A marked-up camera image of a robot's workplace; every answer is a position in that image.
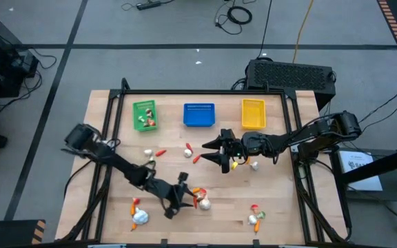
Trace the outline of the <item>green plastic basket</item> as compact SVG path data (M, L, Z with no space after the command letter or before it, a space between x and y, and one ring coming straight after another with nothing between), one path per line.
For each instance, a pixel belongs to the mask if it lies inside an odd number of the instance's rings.
M134 102L132 105L133 109L133 123L134 123L134 129L138 132L146 132L146 131L151 131L151 130L156 130L157 129L157 112L156 112L156 103L154 100L149 100L149 101L139 101L139 102ZM146 114L145 111L146 109L151 109L152 114ZM142 122L139 121L139 117L142 116L145 119L144 123L148 123L148 119L152 119L155 121L156 125L155 126L149 126L149 127L143 127Z

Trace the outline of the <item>black metal beam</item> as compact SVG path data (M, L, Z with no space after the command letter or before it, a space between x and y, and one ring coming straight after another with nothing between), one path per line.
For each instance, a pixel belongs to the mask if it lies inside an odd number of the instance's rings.
M397 169L397 152L350 172L346 172L340 178L345 184L349 184L394 171L395 169Z

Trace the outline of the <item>black metal table frame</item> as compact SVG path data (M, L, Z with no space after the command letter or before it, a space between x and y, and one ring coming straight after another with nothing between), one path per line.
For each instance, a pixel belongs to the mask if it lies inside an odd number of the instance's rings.
M119 97L108 90L94 90L85 104L84 122L98 129L106 128L109 136L120 140L117 152L138 165L146 161L144 151L166 149L156 157L157 176L175 183L181 172L187 172L190 187L207 190L211 208L183 208L173 219L167 219L159 200L129 184L121 172L112 171L105 212L95 212L88 231L89 237L100 236L102 242L154 244L166 240L171 245L250 245L255 240L262 245L301 245L317 240L317 224L310 211L301 213L296 191L296 179L289 153L281 154L277 163L259 158L259 169L242 165L223 174L218 165L200 158L202 144L215 139L220 130L230 128L242 136L241 103L243 99L265 101L268 134L284 134L296 121L292 111L283 107L291 101L265 92L235 92L229 90L129 90ZM157 129L138 132L134 129L134 102L154 100ZM213 103L215 124L211 127L188 127L183 123L185 103ZM189 143L192 156L184 150ZM149 214L144 225L132 229L130 215L133 198L141 201L136 208ZM256 211L252 205L258 205ZM257 234L248 224L250 215L265 212Z

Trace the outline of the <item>black metal side cart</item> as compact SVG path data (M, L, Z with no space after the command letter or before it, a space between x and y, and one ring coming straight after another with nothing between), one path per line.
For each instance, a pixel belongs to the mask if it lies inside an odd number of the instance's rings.
M383 205L388 202L397 202L397 169L349 184L345 184L340 176L396 152L397 150L340 148L330 155L348 227L351 226L347 207L348 200L374 200ZM393 209L389 209L389 211L397 217L397 213Z

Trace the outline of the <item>blue plastic basket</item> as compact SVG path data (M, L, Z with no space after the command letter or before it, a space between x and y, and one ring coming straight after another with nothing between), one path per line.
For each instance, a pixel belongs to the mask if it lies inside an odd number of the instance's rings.
M188 127L211 127L215 124L213 103L185 103L183 123Z

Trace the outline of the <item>large white toy garlic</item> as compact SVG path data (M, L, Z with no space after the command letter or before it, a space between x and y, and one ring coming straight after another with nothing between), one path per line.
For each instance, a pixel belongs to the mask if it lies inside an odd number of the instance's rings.
M149 220L149 214L139 208L135 209L135 213L132 217L132 221L134 224L136 225L144 225L145 223L147 223Z

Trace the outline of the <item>black box yellow stripes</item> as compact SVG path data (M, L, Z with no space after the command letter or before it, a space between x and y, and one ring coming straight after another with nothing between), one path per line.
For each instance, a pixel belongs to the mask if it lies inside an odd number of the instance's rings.
M0 221L0 248L40 244L45 225L44 220Z

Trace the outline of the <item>black power strip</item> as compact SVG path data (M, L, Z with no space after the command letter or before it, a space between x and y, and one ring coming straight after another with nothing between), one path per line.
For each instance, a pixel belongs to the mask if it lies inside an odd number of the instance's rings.
M159 7L159 6L161 6L161 2L160 1L147 1L145 3L138 3L136 5L136 8L138 10L142 11L142 10L147 10L147 9L150 9L150 8L156 8L156 7Z

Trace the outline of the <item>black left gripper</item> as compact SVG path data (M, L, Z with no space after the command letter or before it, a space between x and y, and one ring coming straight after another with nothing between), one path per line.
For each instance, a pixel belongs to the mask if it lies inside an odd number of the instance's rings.
M165 211L164 216L168 219L173 219L182 207L193 207L193 205L183 202L185 194L195 197L194 193L187 186L186 180L188 176L188 173L181 172L178 177L178 183L175 185L171 185L161 179L155 180L156 196L161 200Z

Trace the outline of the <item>black computer case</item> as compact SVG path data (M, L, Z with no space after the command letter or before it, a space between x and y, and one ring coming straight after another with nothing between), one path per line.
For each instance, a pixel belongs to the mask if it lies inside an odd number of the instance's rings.
M336 95L336 73L331 67L275 62L269 58L251 60L245 68L246 90L306 90L315 94L318 109Z

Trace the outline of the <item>yellow plastic basket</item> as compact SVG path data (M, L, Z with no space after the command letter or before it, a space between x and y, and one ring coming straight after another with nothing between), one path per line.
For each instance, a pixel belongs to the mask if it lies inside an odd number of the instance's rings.
M242 100L241 125L244 129L260 130L266 126L265 101L260 99Z

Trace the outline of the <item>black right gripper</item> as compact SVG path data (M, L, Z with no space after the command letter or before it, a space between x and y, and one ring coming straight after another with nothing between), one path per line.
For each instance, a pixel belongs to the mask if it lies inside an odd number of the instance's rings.
M223 174L227 174L230 171L231 158L237 157L239 160L245 158L245 148L241 139L236 138L231 129L222 129L221 137L217 136L213 141L202 144L202 148L221 148L221 153L205 153L201 154L201 157L213 163L221 164L221 171Z

